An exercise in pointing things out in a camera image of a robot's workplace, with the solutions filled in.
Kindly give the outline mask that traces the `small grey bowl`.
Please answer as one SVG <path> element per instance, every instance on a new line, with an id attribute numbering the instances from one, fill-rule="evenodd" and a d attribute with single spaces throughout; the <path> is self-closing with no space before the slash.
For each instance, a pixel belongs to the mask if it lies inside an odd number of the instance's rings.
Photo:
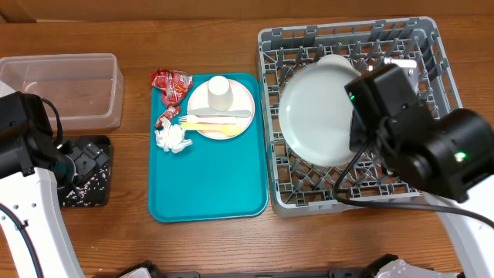
<path id="1" fill-rule="evenodd" d="M 345 66 L 348 68 L 352 68 L 351 62 L 349 62 L 344 56 L 340 56 L 337 54 L 330 54 L 330 55 L 324 56 L 318 60 L 318 63 L 328 64 L 328 65 L 339 65 L 339 66 Z"/>

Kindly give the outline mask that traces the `grey round plate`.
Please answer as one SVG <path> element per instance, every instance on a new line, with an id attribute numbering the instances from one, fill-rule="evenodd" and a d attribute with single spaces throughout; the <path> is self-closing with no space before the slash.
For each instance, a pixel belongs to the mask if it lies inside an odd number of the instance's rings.
<path id="1" fill-rule="evenodd" d="M 279 125 L 289 148 L 304 161 L 322 167 L 350 162 L 350 124 L 354 106 L 345 86 L 355 69 L 317 63 L 296 73 L 279 101 Z"/>

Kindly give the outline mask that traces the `white napkin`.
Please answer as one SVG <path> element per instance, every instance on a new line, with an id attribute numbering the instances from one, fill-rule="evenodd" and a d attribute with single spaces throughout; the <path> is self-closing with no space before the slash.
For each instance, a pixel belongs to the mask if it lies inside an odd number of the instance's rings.
<path id="1" fill-rule="evenodd" d="M 160 118 L 155 124 L 156 145 L 165 152 L 177 154 L 193 144 L 191 139 L 185 139 L 185 131 L 179 124 L 172 124 L 166 117 Z"/>

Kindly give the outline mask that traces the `large red snack wrapper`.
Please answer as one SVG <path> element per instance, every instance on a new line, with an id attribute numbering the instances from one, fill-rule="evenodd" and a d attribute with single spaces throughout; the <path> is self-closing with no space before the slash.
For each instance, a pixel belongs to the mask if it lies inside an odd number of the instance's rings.
<path id="1" fill-rule="evenodd" d="M 161 90 L 166 107 L 176 107 L 186 97 L 193 84 L 193 76 L 186 72 L 159 69 L 151 74 L 151 86 Z"/>

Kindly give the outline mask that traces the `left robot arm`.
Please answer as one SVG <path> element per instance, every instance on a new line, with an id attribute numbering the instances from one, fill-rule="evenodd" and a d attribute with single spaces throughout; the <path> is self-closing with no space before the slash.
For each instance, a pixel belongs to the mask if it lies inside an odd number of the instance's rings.
<path id="1" fill-rule="evenodd" d="M 61 209 L 108 202 L 113 147 L 103 135 L 64 138 L 50 105 L 1 98 L 1 227 L 20 277 L 82 277 Z"/>

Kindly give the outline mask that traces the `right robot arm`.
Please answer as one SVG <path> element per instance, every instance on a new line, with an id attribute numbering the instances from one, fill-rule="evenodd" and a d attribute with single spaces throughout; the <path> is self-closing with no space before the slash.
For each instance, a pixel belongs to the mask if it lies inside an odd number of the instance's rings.
<path id="1" fill-rule="evenodd" d="M 493 129 L 464 108 L 436 119 L 418 78 L 389 64 L 345 86 L 354 106 L 347 168 L 371 150 L 390 172 L 423 192 L 426 203 L 342 199 L 373 209 L 438 213 L 462 265 L 462 277 L 493 275 Z"/>

